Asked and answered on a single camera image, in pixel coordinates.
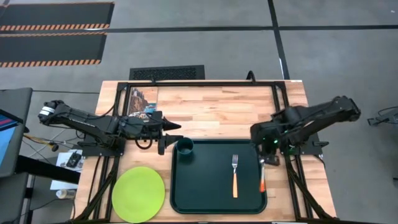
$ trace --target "lime green plate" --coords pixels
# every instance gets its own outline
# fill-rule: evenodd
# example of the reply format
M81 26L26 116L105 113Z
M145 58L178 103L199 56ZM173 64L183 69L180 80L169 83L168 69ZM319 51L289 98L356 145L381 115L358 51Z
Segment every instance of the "lime green plate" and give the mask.
M112 206L121 219L131 223L150 220L163 205L165 187L160 175L148 167L125 172L112 191Z

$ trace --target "utensil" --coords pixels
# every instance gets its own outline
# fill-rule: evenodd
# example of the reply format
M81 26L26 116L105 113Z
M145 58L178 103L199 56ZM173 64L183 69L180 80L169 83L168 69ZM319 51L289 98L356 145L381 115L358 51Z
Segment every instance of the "utensil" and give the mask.
M238 183L236 181L236 168L238 166L238 155L232 155L232 168L234 169L234 182L233 182L233 197L238 197Z
M260 159L260 164L261 164L260 192L266 191L266 180L265 180L265 176L264 176L264 168L265 168L264 162L265 162L264 159Z

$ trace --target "blue screen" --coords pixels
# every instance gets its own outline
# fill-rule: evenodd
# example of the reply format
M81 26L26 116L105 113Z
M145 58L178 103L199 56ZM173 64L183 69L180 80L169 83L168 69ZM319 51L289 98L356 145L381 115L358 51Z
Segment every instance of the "blue screen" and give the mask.
M14 121L13 119L0 114L0 129L6 129L7 127L13 127L17 123L18 123L17 121Z
M4 159L8 144L12 138L12 134L14 134L14 130L15 128L9 128L7 130L0 131L0 165Z

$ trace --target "orange handle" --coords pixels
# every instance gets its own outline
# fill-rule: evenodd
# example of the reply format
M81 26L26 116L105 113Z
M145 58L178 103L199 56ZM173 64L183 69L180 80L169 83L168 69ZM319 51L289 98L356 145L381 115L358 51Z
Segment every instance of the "orange handle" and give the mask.
M238 197L238 183L236 181L236 173L234 174L233 196L234 198Z
M266 191L266 183L264 182L264 179L261 180L261 185L260 185L260 192Z

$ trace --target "wooden tabletop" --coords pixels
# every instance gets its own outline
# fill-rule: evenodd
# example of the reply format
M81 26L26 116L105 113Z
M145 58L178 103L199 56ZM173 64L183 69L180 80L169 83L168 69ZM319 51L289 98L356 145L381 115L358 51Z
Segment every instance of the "wooden tabletop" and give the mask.
M103 82L96 114L103 114L112 107L118 82L120 81ZM285 81L285 83L290 105L307 106L303 83L300 80ZM182 125L182 128L168 131L167 133L182 134L193 139L249 139L250 126L253 123L270 120L270 115L275 112L271 88L267 86L163 86L140 87L139 90L145 94L145 98L149 103L157 103L157 110L163 111L163 115L168 120ZM96 161L97 157L89 157L83 165L75 199L77 215L87 205ZM166 188L165 201L159 213L149 222L265 222L294 220L292 199L283 159L281 159L280 166L266 166L268 203L266 209L257 215L182 215L175 212L170 205L171 162L172 146L169 146L165 150L165 154L160 156L157 153L156 144L144 151L138 149L133 141L127 142L124 155L120 159L118 176L133 167L146 166L156 170L163 178ZM98 166L93 195L97 191L101 163L102 160ZM302 156L302 163L309 191L327 213L335 216L335 208L323 164L313 156ZM302 194L299 189L297 189L297 192L301 215L305 217ZM107 198L108 191L104 194L99 217L104 217ZM123 220L113 210L111 221L122 222Z

